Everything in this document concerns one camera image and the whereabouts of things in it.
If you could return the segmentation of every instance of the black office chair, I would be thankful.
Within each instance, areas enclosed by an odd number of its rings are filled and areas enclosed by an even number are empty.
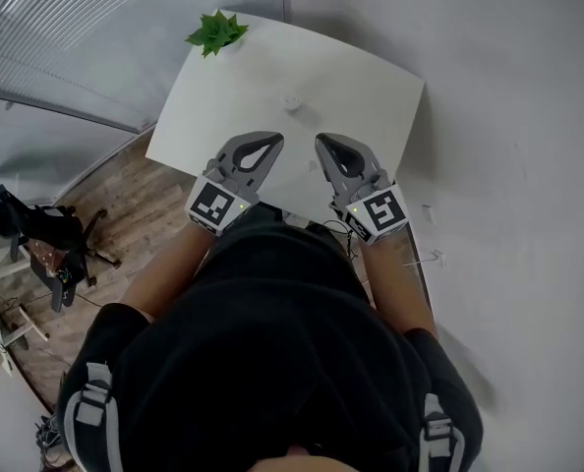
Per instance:
[[[85,279],[80,259],[81,256],[76,252],[67,252],[58,274],[50,276],[47,273],[47,268],[34,254],[29,256],[29,266],[32,272],[52,291],[51,307],[56,313],[59,313],[63,306],[69,308],[74,304],[76,287]]]
[[[1,232],[12,232],[13,229],[10,227],[10,223],[12,223],[14,229],[20,233],[20,239],[31,238],[39,240],[57,250],[67,252],[68,257],[66,260],[75,261],[75,264],[79,264],[82,267],[89,287],[94,286],[97,283],[97,279],[88,273],[87,257],[93,257],[115,268],[121,265],[119,260],[111,261],[106,259],[87,246],[88,237],[95,224],[100,218],[106,216],[105,209],[98,211],[87,228],[83,229],[83,224],[77,217],[74,217],[75,208],[35,206],[32,209],[24,205],[0,184],[0,217],[3,218],[6,215],[1,205],[5,207],[9,215],[6,222],[1,222],[6,224],[8,230],[4,231],[2,229]],[[56,211],[58,212],[57,215],[50,214],[50,212],[54,213]]]
[[[15,225],[12,215],[5,203],[6,195],[0,193],[0,237],[10,240],[10,260],[15,263],[19,254],[19,247],[28,242]]]

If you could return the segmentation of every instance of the wooden floor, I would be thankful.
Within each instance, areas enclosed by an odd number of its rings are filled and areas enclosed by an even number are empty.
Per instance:
[[[107,161],[60,202],[75,206],[83,225],[99,209],[108,210],[91,244],[101,254],[119,258],[122,265],[118,269],[90,262],[89,270],[96,275],[97,285],[87,288],[80,283],[73,306],[58,314],[50,308],[51,294],[29,269],[0,280],[4,322],[20,323],[17,307],[24,305],[50,336],[44,342],[30,332],[29,349],[13,345],[12,351],[29,382],[51,407],[56,403],[61,378],[80,351],[99,308],[118,302],[137,271],[187,222],[184,206],[195,177],[146,159],[149,138],[139,138]],[[346,242],[346,236],[339,239]],[[402,261],[411,263],[414,256],[405,231],[395,237],[395,243]],[[358,252],[355,242],[352,248]],[[354,266],[361,281],[366,282],[361,257]]]

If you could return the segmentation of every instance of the black shirt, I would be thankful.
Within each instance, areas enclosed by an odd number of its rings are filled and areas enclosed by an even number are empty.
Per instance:
[[[63,383],[61,424],[87,362],[113,373],[126,471],[244,471],[292,443],[361,471],[411,470],[429,392],[465,436],[463,470],[482,441],[437,341],[396,333],[342,253],[280,224],[225,234],[154,324],[105,306]]]

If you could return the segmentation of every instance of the white cable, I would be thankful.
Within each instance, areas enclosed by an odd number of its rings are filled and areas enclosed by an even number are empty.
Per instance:
[[[417,261],[415,263],[411,263],[411,264],[404,264],[404,267],[409,267],[409,266],[416,266],[418,264],[422,264],[422,263],[434,263],[438,260],[438,256],[434,257],[433,259],[424,259],[422,261]]]

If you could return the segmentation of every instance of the white table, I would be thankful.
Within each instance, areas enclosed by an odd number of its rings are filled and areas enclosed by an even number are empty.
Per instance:
[[[344,42],[254,16],[234,52],[202,56],[194,47],[178,75],[147,157],[199,175],[231,137],[274,131],[285,147],[259,190],[262,201],[315,222],[335,218],[333,191],[314,149],[316,134],[367,144],[394,176],[423,81]],[[301,107],[283,108],[284,96]]]
[[[34,330],[41,339],[47,341],[47,335],[36,325],[36,323],[28,316],[28,314],[24,311],[23,307],[19,308],[19,311],[26,320],[26,322],[19,327],[17,330],[14,330],[12,333],[4,335],[1,330],[0,325],[0,366],[8,373],[9,376],[13,375],[14,363],[10,358],[10,354],[8,353],[8,346],[10,346],[13,342],[17,339],[25,335],[30,330]]]

